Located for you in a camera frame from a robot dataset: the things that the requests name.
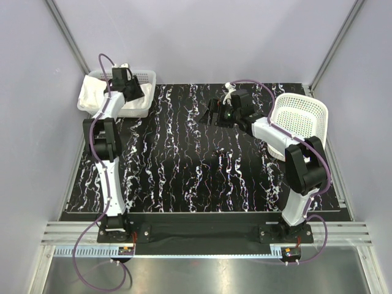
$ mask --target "gray wall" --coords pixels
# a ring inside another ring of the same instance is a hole
[[[57,0],[91,68],[108,54],[159,83],[310,83],[354,0]]]
[[[43,1],[3,1],[0,16],[0,292],[20,294],[80,144],[83,75]]]
[[[369,227],[390,290],[391,15],[391,1],[367,1],[315,91],[330,111],[328,136],[356,219]]]

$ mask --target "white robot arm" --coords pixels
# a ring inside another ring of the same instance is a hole
[[[322,163],[300,141],[294,140],[293,137],[271,126],[267,115],[256,113],[252,97],[247,91],[232,91],[230,96],[231,105],[219,99],[211,99],[208,110],[199,122],[211,125],[214,114],[217,113],[215,126],[232,128],[237,124],[242,131],[267,142],[281,154],[285,154],[285,175],[291,190],[282,212],[282,235],[300,230],[306,218],[309,197],[327,184],[327,175]],[[314,148],[326,162],[323,145],[319,138],[301,138],[300,136],[296,138]]]
[[[129,80],[128,72],[130,70],[126,67],[112,68],[110,95],[105,93],[105,99],[97,114],[83,121],[86,151],[92,155],[91,145],[93,145],[99,158],[95,165],[101,179],[104,207],[107,207],[110,200],[106,215],[101,220],[98,242],[125,241],[131,234],[118,173],[122,146],[115,120],[126,102],[139,99],[144,96],[144,93],[136,75],[131,73]]]

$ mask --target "metal floor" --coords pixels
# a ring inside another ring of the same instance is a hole
[[[302,259],[316,253],[303,249]],[[121,268],[106,264],[89,270],[102,258],[79,258],[80,272],[97,287],[116,287],[123,278]],[[285,267],[243,259],[146,259],[126,263],[132,275],[116,293],[217,294],[217,293],[370,293],[354,247],[327,247],[313,262]],[[77,281],[72,259],[55,257],[43,293],[97,293]]]

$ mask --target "black marble tabletop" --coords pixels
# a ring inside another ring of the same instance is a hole
[[[276,96],[304,94],[301,84],[266,84]],[[270,95],[253,84],[256,108],[268,113]],[[237,127],[198,124],[211,98],[223,98],[222,84],[158,85],[147,118],[121,118],[123,145],[119,174],[130,212],[279,211],[289,187],[285,164],[271,157],[265,142]],[[66,211],[103,210],[100,178],[83,153]],[[316,197],[314,210],[339,209],[332,188]]]

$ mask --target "white plastic basket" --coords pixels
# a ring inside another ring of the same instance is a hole
[[[321,101],[299,94],[281,94],[275,101],[271,120],[293,134],[305,138],[316,136],[325,147],[328,109]],[[284,156],[270,145],[268,152],[284,161]]]
[[[108,78],[112,78],[111,69],[105,69]],[[154,99],[155,85],[157,83],[157,75],[152,70],[133,70],[132,73],[137,76],[140,84],[152,84],[151,92],[148,97],[148,104],[145,108],[134,108],[134,109],[121,109],[118,113],[119,118],[146,118],[148,116],[148,110]],[[104,80],[104,73],[101,70],[93,70],[88,74],[90,77]],[[78,100],[77,105],[79,110],[87,111],[90,115],[95,115],[99,108],[86,108],[80,105]]]

